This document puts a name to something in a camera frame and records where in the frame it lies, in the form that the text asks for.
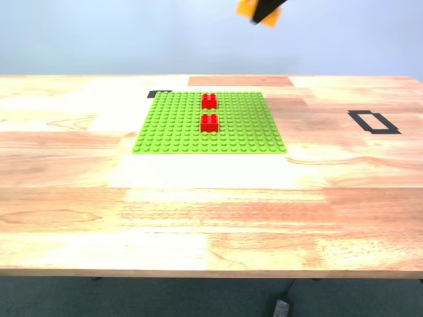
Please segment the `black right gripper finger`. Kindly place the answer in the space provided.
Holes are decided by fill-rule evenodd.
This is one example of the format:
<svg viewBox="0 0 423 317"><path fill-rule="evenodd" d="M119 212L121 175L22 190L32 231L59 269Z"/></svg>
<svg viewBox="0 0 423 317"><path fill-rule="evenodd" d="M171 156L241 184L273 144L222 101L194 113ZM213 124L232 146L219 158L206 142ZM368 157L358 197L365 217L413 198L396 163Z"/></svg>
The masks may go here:
<svg viewBox="0 0 423 317"><path fill-rule="evenodd" d="M276 25L280 19L282 5L287 0L258 0L251 17L255 24Z"/></svg>

